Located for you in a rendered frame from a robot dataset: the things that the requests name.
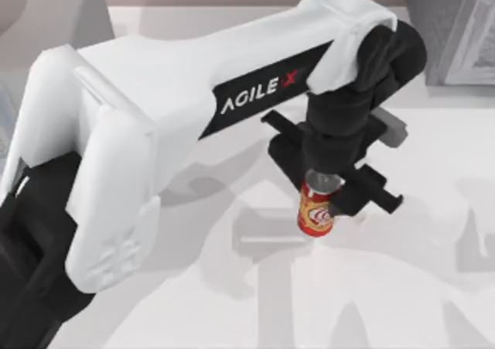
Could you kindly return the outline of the red and white can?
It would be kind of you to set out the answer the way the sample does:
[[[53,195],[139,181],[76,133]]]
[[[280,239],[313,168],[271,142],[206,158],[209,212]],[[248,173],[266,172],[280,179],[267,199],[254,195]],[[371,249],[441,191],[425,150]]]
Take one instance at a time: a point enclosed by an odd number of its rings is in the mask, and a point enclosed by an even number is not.
[[[331,232],[335,214],[330,209],[343,181],[336,175],[308,169],[300,188],[297,225],[306,235],[320,238]]]

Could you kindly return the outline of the grey cabinet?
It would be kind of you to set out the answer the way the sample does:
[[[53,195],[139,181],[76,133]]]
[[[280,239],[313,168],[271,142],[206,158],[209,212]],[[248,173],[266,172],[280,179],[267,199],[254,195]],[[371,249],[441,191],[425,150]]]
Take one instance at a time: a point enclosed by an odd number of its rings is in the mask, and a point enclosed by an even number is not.
[[[495,87],[495,0],[405,0],[421,34],[428,86]]]

